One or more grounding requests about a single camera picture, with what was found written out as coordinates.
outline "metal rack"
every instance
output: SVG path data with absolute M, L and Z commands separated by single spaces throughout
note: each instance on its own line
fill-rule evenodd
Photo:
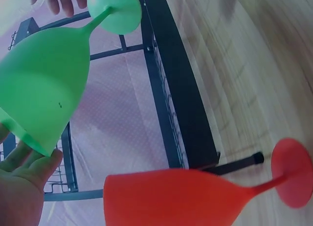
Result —
M 125 37 L 119 35 L 121 48 L 93 54 L 90 60 L 144 51 L 169 167 L 197 168 L 222 175 L 262 163 L 264 157 L 257 153 L 243 160 L 216 167 L 220 154 L 215 149 L 198 86 L 167 2 L 140 0 L 140 3 L 143 10 L 141 22 L 143 44 L 127 46 Z M 84 12 L 42 27 L 39 27 L 33 18 L 29 18 L 22 22 L 19 30 L 12 35 L 11 46 L 8 49 L 38 31 L 89 17 L 89 12 Z M 16 147 L 16 143 L 17 139 L 10 134 L 3 146 L 0 146 L 1 160 Z M 45 201 L 101 198 L 102 189 L 79 192 L 70 124 L 64 130 L 56 148 L 63 151 L 64 159 L 45 186 Z

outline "wire basket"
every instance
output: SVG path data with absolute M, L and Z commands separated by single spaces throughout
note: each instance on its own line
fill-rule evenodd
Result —
M 15 147 L 19 143 L 19 141 L 20 141 L 19 138 L 15 137 Z M 59 139 L 55 148 L 63 151 L 61 139 Z M 3 161 L 3 160 L 4 160 L 4 149 L 3 149 L 3 144 L 0 144 L 0 161 Z M 61 164 L 57 167 L 55 172 L 52 174 L 52 176 L 47 181 L 47 183 L 44 187 L 44 192 L 45 193 L 69 193 L 69 192 L 77 192 L 78 191 L 78 189 L 71 189 L 69 187 L 70 185 L 71 184 L 69 184 L 67 181 L 65 160 L 62 159 Z

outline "wine glass base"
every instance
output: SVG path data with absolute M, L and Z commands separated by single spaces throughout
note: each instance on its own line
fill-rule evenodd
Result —
M 288 179 L 276 187 L 281 200 L 291 208 L 305 206 L 313 193 L 313 165 L 306 148 L 297 140 L 280 140 L 271 159 L 273 178 Z

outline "wine glass bowl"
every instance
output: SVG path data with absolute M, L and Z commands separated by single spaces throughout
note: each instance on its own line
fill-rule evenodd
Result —
M 275 187 L 288 206 L 305 206 L 312 196 L 313 168 L 303 145 L 291 138 L 279 141 L 271 166 L 273 179 L 255 187 L 185 169 L 108 176 L 106 224 L 231 226 L 251 199 Z

